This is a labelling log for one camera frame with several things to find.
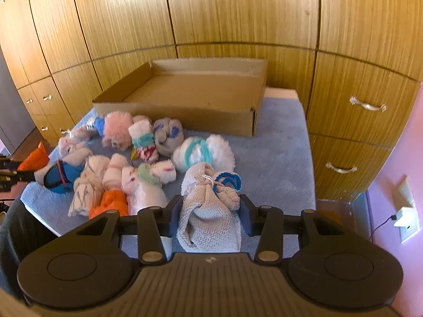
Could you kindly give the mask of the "blue towel mat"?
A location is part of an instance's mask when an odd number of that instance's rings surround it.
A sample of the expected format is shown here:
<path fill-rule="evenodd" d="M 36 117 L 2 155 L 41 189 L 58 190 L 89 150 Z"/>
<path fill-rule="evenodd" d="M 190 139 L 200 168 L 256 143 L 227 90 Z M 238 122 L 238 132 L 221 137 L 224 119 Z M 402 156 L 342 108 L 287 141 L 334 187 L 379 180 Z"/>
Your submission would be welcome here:
<path fill-rule="evenodd" d="M 312 156 L 299 101 L 265 99 L 256 135 L 227 140 L 235 154 L 241 191 L 255 205 L 272 205 L 288 215 L 315 208 Z M 22 259 L 87 222 L 84 215 L 68 215 L 72 198 L 71 193 L 56 194 L 28 184 L 1 228 L 1 249 Z"/>

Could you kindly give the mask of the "pink fluffy blue sock bundle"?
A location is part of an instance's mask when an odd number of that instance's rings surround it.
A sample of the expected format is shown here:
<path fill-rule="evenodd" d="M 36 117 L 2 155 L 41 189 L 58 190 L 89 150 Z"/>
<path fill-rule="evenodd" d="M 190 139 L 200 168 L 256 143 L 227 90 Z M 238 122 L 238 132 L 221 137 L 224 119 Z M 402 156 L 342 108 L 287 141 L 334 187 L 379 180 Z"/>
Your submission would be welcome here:
<path fill-rule="evenodd" d="M 128 112 L 115 111 L 94 119 L 94 127 L 102 137 L 102 146 L 126 151 L 132 145 L 128 128 L 133 124 L 133 117 Z"/>

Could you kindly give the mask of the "white green-band spotted sock bundle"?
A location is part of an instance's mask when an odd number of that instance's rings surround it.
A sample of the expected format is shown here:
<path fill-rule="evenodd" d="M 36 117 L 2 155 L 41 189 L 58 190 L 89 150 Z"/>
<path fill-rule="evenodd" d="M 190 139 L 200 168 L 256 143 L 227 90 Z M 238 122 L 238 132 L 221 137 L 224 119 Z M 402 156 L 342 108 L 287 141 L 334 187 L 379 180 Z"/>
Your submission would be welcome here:
<path fill-rule="evenodd" d="M 128 202 L 128 214 L 137 215 L 139 210 L 158 206 L 165 208 L 168 198 L 163 186 L 176 180 L 176 169 L 171 160 L 141 163 L 137 168 L 122 169 L 121 185 Z"/>

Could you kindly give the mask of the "orange sock bundle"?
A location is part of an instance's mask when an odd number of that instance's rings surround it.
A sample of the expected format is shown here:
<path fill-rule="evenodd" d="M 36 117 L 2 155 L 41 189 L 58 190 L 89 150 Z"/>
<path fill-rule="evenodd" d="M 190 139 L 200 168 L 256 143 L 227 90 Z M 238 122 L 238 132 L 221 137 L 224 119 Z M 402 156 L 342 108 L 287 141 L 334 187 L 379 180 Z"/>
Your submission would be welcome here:
<path fill-rule="evenodd" d="M 40 142 L 37 148 L 25 158 L 17 169 L 19 171 L 37 171 L 45 167 L 48 163 L 49 156 L 43 142 Z"/>
<path fill-rule="evenodd" d="M 107 190 L 103 193 L 98 206 L 90 209 L 89 219 L 93 219 L 106 210 L 117 210 L 120 216 L 128 216 L 128 202 L 126 194 L 121 190 Z"/>

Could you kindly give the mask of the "grey purple sock bundle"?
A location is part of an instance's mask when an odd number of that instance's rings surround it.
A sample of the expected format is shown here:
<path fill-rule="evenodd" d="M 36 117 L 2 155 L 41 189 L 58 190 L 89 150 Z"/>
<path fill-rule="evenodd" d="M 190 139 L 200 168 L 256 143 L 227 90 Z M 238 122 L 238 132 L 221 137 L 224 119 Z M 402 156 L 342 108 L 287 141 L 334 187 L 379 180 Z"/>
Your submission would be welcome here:
<path fill-rule="evenodd" d="M 153 135 L 158 153 L 166 157 L 170 157 L 174 150 L 184 142 L 181 122 L 170 117 L 164 117 L 154 122 Z"/>

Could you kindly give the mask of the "blue grey sock bundle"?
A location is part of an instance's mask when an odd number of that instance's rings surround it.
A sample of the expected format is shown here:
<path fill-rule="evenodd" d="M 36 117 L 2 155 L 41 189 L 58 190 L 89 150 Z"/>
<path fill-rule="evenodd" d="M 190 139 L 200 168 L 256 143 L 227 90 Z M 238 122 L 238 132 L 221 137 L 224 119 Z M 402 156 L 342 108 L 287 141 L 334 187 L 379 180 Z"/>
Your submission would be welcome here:
<path fill-rule="evenodd" d="M 85 168 L 86 160 L 93 152 L 83 147 L 50 163 L 34 173 L 35 181 L 42 187 L 57 194 L 70 193 L 74 182 Z"/>

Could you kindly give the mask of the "white leaf-print sock bundle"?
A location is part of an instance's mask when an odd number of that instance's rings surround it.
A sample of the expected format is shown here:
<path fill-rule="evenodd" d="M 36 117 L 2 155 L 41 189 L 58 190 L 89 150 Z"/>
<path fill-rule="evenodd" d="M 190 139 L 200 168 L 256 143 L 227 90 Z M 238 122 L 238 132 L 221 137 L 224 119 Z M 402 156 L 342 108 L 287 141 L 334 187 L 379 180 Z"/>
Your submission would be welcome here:
<path fill-rule="evenodd" d="M 91 117 L 86 124 L 82 127 L 76 129 L 75 134 L 80 138 L 88 137 L 90 138 L 93 135 L 98 134 L 97 128 L 95 126 L 95 120 L 97 117 Z"/>

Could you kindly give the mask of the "white teal red sock bundle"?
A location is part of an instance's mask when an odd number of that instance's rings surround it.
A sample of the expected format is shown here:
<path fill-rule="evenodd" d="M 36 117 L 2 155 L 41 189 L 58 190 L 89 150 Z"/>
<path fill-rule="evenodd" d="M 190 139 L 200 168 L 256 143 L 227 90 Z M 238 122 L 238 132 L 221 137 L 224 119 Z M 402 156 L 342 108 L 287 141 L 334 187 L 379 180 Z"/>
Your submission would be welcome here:
<path fill-rule="evenodd" d="M 139 119 L 128 127 L 128 132 L 133 145 L 131 160 L 140 160 L 146 163 L 156 162 L 159 155 L 155 146 L 153 125 L 150 119 Z"/>

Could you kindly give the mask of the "pale pink white sock bundle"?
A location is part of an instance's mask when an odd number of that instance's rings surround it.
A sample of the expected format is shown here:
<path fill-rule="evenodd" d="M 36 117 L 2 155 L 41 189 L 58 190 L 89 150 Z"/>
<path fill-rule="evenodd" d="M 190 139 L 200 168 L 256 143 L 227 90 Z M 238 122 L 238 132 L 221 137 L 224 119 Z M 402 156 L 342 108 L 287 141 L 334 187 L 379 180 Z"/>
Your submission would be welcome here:
<path fill-rule="evenodd" d="M 66 156 L 76 150 L 87 146 L 91 139 L 91 132 L 86 127 L 79 127 L 75 130 L 69 131 L 65 137 L 61 137 L 58 142 L 60 155 Z"/>

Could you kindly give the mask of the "white pink-band sock bundle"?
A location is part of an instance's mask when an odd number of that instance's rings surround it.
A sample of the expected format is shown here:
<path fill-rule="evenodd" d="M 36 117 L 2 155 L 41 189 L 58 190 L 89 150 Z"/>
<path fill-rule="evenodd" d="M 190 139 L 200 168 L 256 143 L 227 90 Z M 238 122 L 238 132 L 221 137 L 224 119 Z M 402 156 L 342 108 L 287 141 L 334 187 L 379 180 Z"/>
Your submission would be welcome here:
<path fill-rule="evenodd" d="M 104 190 L 121 190 L 122 189 L 122 171 L 128 166 L 126 156 L 119 153 L 112 155 L 105 174 L 103 176 L 102 185 Z"/>

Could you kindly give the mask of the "white zigzag sock bundle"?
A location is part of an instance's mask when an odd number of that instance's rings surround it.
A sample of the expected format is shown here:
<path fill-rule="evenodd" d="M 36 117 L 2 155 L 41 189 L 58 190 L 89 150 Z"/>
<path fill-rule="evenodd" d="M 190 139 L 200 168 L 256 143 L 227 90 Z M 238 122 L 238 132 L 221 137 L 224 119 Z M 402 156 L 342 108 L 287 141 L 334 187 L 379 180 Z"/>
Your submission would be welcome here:
<path fill-rule="evenodd" d="M 110 163 L 104 155 L 89 156 L 84 170 L 74 182 L 74 196 L 68 211 L 69 217 L 88 216 L 92 208 L 97 207 L 102 199 L 103 177 Z"/>

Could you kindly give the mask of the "white teal fluffy sock bundle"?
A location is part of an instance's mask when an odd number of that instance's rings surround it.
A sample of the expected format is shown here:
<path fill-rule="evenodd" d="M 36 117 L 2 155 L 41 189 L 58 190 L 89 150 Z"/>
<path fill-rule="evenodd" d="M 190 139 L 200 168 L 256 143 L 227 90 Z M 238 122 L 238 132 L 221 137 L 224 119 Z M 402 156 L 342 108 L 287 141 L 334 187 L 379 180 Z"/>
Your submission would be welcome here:
<path fill-rule="evenodd" d="M 190 167 L 206 162 L 216 171 L 235 169 L 235 154 L 229 142 L 220 134 L 211 134 L 206 139 L 202 137 L 188 137 L 171 155 L 174 167 L 185 173 Z"/>

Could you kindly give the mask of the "white wall outlet charger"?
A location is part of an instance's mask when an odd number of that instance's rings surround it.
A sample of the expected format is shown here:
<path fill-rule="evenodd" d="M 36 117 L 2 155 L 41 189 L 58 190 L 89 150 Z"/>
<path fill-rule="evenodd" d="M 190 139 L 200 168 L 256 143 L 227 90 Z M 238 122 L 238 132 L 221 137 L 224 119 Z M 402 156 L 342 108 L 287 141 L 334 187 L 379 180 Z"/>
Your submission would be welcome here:
<path fill-rule="evenodd" d="M 395 188 L 393 198 L 396 208 L 394 227 L 399 229 L 400 242 L 405 243 L 421 230 L 416 201 L 407 176 Z"/>

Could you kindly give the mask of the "cardboard box tray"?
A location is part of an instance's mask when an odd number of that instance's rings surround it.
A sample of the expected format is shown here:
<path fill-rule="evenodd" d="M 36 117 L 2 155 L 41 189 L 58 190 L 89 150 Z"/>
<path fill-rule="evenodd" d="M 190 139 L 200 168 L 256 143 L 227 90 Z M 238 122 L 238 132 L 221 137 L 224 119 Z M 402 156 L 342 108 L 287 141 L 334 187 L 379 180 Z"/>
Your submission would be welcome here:
<path fill-rule="evenodd" d="M 179 119 L 188 130 L 255 135 L 268 62 L 251 58 L 160 59 L 146 62 L 93 100 L 98 114 Z"/>

